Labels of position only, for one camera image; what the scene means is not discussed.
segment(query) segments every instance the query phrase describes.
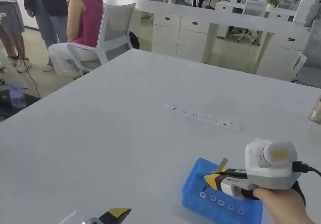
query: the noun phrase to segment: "hand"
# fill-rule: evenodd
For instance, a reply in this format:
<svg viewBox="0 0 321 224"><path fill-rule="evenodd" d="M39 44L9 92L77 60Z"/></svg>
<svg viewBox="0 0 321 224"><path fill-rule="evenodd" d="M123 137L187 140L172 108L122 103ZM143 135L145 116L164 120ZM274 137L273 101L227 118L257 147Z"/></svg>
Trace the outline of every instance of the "hand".
<svg viewBox="0 0 321 224"><path fill-rule="evenodd" d="M295 190L257 188L253 194L263 201L277 224L315 224L307 216L303 199Z"/></svg>
<svg viewBox="0 0 321 224"><path fill-rule="evenodd" d="M26 9L26 11L27 11L28 16L30 16L30 17L35 16L34 12L31 9Z"/></svg>

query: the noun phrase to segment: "person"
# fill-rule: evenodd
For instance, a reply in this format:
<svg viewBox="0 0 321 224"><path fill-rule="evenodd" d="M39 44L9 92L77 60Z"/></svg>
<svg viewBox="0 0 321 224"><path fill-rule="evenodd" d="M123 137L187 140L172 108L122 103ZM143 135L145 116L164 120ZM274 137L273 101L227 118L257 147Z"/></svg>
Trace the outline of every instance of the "person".
<svg viewBox="0 0 321 224"><path fill-rule="evenodd" d="M25 27L18 3L0 2L0 13L2 13L0 40L7 52L8 59L19 73L25 72L26 68L30 68L32 64L26 57L24 39L21 34L25 31Z"/></svg>
<svg viewBox="0 0 321 224"><path fill-rule="evenodd" d="M103 14L102 0L69 0L67 38L68 42L96 47ZM81 61L97 61L96 53L77 48ZM57 74L78 78L82 72L73 62L67 43L49 47L49 56Z"/></svg>
<svg viewBox="0 0 321 224"><path fill-rule="evenodd" d="M307 215L301 196L293 189L257 188L253 195L260 199L277 224L315 224Z"/></svg>
<svg viewBox="0 0 321 224"><path fill-rule="evenodd" d="M66 0L24 0L24 4L28 15L36 18L41 37L47 48L58 42L67 42L68 6ZM51 70L53 66L49 58L43 71Z"/></svg>

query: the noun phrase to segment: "pink sleeveless top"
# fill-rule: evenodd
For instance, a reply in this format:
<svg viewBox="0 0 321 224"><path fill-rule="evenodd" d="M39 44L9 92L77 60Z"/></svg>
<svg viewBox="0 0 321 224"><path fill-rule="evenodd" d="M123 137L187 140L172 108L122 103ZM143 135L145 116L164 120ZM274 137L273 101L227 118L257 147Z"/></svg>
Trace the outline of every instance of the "pink sleeveless top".
<svg viewBox="0 0 321 224"><path fill-rule="evenodd" d="M81 14L78 37L72 42L96 47L104 6L99 0L82 1L86 9Z"/></svg>

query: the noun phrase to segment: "finger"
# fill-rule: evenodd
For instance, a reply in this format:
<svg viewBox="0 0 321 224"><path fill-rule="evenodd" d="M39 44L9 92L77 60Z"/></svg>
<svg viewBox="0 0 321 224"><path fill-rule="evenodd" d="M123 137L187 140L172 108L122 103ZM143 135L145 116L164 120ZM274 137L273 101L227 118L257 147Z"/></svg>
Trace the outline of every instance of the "finger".
<svg viewBox="0 0 321 224"><path fill-rule="evenodd" d="M274 196L274 192L268 189L264 189L264 188L256 188L253 191L253 195L260 199L260 200L265 200L267 198L272 198Z"/></svg>

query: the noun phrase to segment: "sneaker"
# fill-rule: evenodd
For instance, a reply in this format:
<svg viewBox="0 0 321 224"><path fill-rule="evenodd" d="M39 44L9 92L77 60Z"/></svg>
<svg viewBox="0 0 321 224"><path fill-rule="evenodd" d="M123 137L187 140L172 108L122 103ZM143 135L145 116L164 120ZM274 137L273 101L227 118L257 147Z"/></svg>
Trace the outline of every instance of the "sneaker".
<svg viewBox="0 0 321 224"><path fill-rule="evenodd" d="M11 65L13 67L15 67L17 65L17 63L18 63L18 57L17 56L15 56L15 57L8 56L7 58L8 58L9 62L11 63Z"/></svg>
<svg viewBox="0 0 321 224"><path fill-rule="evenodd" d="M42 71L43 71L43 72L50 72L50 71L52 71L52 70L54 70L54 67L53 67L53 66L50 66L50 65L46 65L46 66L44 66L44 67L42 68Z"/></svg>
<svg viewBox="0 0 321 224"><path fill-rule="evenodd" d="M18 63L16 65L16 69L18 73L26 72L28 68L32 66L31 62L28 58L25 60L18 60Z"/></svg>

